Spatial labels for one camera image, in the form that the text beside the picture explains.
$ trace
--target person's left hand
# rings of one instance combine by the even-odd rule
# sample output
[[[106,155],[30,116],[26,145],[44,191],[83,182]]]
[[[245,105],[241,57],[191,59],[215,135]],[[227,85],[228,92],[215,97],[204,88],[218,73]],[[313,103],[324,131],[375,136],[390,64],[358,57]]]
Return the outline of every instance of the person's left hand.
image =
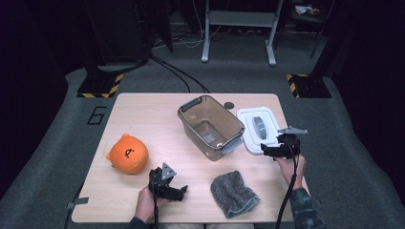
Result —
[[[158,198],[157,205],[160,208],[163,204],[170,201],[165,198]],[[147,223],[154,217],[155,203],[153,201],[153,195],[146,186],[139,191],[137,209],[135,210],[135,217]]]

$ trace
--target chair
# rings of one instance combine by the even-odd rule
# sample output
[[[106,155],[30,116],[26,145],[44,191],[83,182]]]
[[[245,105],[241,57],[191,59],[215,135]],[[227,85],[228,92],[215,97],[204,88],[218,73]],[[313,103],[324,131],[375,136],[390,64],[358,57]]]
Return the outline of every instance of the chair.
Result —
[[[313,58],[313,55],[315,54],[316,48],[318,47],[319,41],[321,39],[322,33],[325,29],[328,19],[330,18],[330,13],[333,9],[334,3],[335,0],[290,0],[285,8],[285,18],[284,20],[282,20],[279,26],[274,49],[277,49],[277,45],[283,32],[284,26],[289,20],[295,23],[313,27],[317,31],[315,36],[315,46],[313,47],[312,54],[310,55],[310,58]],[[319,12],[315,14],[310,14],[308,12],[298,14],[295,11],[295,6],[307,5],[311,5],[314,9],[318,9]]]

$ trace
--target stuffed animal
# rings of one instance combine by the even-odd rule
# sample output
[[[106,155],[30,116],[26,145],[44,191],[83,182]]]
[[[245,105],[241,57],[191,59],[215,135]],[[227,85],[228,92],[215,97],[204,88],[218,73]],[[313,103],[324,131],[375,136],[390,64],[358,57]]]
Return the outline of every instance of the stuffed animal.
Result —
[[[124,134],[105,157],[122,173],[136,174],[146,166],[149,153],[142,141]]]

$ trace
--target small dark round object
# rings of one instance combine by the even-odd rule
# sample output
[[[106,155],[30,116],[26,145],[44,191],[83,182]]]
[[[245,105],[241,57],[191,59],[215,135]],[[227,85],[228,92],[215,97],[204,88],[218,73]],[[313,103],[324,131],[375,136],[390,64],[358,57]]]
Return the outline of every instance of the small dark round object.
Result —
[[[231,102],[225,102],[224,107],[227,108],[228,110],[231,110],[235,107],[235,105]]]

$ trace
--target sleeve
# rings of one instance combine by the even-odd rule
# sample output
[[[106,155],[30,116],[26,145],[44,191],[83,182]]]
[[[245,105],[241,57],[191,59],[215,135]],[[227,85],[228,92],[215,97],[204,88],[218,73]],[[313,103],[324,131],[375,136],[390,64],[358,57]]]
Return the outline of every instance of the sleeve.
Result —
[[[144,221],[134,217],[125,227],[125,229],[149,229],[149,227]]]
[[[327,224],[318,216],[316,206],[304,188],[292,190],[289,197],[295,228],[325,229]]]

